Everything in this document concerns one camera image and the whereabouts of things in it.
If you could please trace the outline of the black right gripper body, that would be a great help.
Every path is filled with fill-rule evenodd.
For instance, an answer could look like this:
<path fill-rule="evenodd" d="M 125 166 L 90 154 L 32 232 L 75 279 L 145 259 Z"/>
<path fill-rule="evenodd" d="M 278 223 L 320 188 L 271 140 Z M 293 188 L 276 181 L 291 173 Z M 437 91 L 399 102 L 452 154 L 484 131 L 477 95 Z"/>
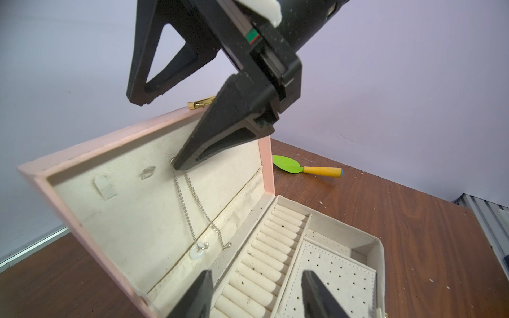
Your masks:
<path fill-rule="evenodd" d="M 303 47 L 345 5 L 344 1 L 279 1 L 282 22 L 268 20 L 236 1 L 197 1 L 199 12 L 236 67 L 253 81 L 275 88 L 279 115 L 301 96 Z"/>

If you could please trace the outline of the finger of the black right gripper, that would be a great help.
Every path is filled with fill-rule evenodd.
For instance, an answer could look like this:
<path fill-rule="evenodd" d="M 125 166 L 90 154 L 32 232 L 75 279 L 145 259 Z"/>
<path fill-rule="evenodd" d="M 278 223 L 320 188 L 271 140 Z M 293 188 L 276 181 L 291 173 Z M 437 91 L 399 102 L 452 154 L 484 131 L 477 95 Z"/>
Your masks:
<path fill-rule="evenodd" d="M 128 100 L 138 106 L 152 103 L 220 49 L 197 1 L 138 1 Z"/>
<path fill-rule="evenodd" d="M 271 103 L 274 86 L 265 78 L 230 76 L 173 161 L 176 170 L 189 170 L 232 147 L 264 138 L 278 120 Z"/>

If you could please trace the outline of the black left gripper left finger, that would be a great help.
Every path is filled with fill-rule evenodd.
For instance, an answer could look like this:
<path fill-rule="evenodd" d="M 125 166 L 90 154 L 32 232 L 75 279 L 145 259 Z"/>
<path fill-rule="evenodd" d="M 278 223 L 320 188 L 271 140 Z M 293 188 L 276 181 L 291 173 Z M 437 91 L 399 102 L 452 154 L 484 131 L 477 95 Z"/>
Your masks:
<path fill-rule="evenodd" d="M 212 271 L 204 270 L 167 315 L 167 318 L 208 318 L 212 308 L 212 296 Z"/>

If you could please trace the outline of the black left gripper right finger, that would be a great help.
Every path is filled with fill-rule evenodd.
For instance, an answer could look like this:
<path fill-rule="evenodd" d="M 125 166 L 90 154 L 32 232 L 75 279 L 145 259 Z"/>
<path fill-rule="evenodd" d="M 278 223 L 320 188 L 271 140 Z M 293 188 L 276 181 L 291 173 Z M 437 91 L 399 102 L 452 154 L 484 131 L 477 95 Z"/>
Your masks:
<path fill-rule="evenodd" d="M 305 318 L 349 317 L 314 271 L 303 271 L 301 286 Z"/>

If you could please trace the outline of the pink jewelry box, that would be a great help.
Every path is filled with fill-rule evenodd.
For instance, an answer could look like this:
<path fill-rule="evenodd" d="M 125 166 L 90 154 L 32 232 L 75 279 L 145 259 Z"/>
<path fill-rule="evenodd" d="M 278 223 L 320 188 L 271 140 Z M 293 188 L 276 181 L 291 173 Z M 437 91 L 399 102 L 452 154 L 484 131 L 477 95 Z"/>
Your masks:
<path fill-rule="evenodd" d="M 203 113 L 184 107 L 19 171 L 146 317 L 167 317 L 204 270 L 210 317 L 304 317 L 305 270 L 349 317 L 385 317 L 383 244 L 276 195 L 269 138 L 173 167 Z"/>

